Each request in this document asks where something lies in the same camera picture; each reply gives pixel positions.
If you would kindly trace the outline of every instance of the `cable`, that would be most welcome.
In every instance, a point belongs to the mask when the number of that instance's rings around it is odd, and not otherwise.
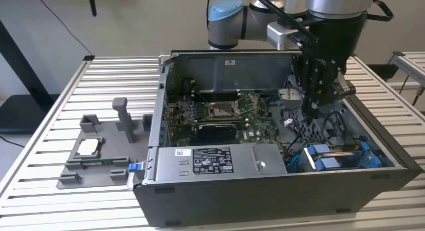
[[[1,139],[1,140],[3,140],[6,143],[10,143],[10,144],[13,144],[13,145],[19,146],[21,148],[23,148],[23,147],[25,147],[25,146],[19,145],[19,144],[17,144],[17,143],[14,143],[14,142],[11,142],[11,141],[6,140],[2,136],[0,136],[0,139]]]
[[[400,94],[400,92],[402,92],[402,90],[403,90],[403,88],[404,88],[404,84],[406,84],[406,82],[407,82],[407,79],[408,79],[408,75],[406,76],[404,82],[403,82],[403,84],[400,85],[398,94]]]
[[[414,106],[414,105],[416,104],[418,98],[419,98],[419,96],[416,95],[416,96],[414,97],[414,100],[412,100],[411,106]]]
[[[294,162],[295,162],[298,159],[299,159],[299,155],[295,155],[295,156],[291,158],[290,163],[289,163],[289,169],[287,169],[287,172],[289,172],[289,173],[294,173],[294,167],[293,167],[293,165],[294,165]]]
[[[70,34],[70,36],[78,41],[78,43],[82,45],[82,47],[85,48],[86,52],[91,54],[90,50],[87,50],[87,48],[85,47],[85,45],[81,43],[81,41],[77,39],[77,37],[71,34],[69,28],[66,27],[66,25],[63,24],[63,22],[61,21],[61,19],[57,17],[57,15],[54,14],[54,12],[51,11],[51,9],[46,6],[45,2],[42,0],[39,0],[41,3],[43,4],[43,6],[46,7],[46,9],[51,12],[51,14],[54,15],[54,17],[57,18],[58,22],[61,23],[61,25],[63,25],[65,29],[67,30],[67,33]]]
[[[207,20],[207,10],[209,10],[209,6],[210,6],[210,0],[206,0],[206,30],[207,30],[209,24],[210,24],[210,22],[209,22],[209,20]]]
[[[307,118],[305,118],[302,121],[299,121],[299,123],[297,124],[297,128],[299,129],[299,125],[301,125],[302,123],[305,123],[306,121],[310,121],[311,119],[313,119],[313,118],[307,117]],[[301,132],[298,132],[295,138],[293,139],[290,145],[287,146],[287,148],[286,148],[287,150],[290,149],[290,147],[293,146],[293,144],[297,142],[297,140],[299,139],[299,137],[301,137]]]
[[[339,120],[339,123],[341,123],[341,125],[342,125],[342,129],[343,129],[343,130],[341,130],[339,128],[337,128],[334,122],[330,120],[330,117],[331,117],[333,115],[337,115],[337,119]],[[327,138],[327,137],[325,136],[325,134],[323,134],[323,130],[325,130],[325,126],[326,126],[326,123],[327,123],[327,122],[331,124],[331,127],[333,127],[334,130],[339,130],[339,133],[341,133],[341,136],[342,136],[342,140],[343,140],[343,142],[344,142],[344,140],[346,140],[347,127],[346,127],[346,123],[344,123],[344,121],[343,121],[343,116],[342,116],[342,114],[341,114],[338,111],[333,110],[333,111],[326,115],[325,120],[323,120],[323,125],[322,125],[321,130],[319,130],[321,136],[325,138],[326,142],[329,142],[329,144],[331,145],[331,142],[330,142],[329,138]]]

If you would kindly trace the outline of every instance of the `sticker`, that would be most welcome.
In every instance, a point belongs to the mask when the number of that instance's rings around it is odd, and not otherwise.
[[[233,173],[230,148],[193,149],[193,173],[197,175]]]
[[[190,149],[177,149],[175,150],[175,156],[190,156]]]

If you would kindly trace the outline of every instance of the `aluminum table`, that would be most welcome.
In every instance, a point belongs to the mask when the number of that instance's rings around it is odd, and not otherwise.
[[[394,52],[388,64],[394,64],[425,86],[425,52]]]
[[[157,64],[157,57],[95,57],[82,62],[0,183],[2,231],[154,229],[147,226],[126,186],[58,190],[55,183],[83,114],[95,114],[99,120],[117,120],[117,113],[110,109],[114,97],[127,98],[131,118],[141,119],[142,114],[153,112]],[[356,57],[347,61],[344,77],[356,87],[356,97],[425,169],[423,115]],[[425,174],[399,191],[379,194],[355,214],[178,228],[199,229],[418,231],[425,229]]]

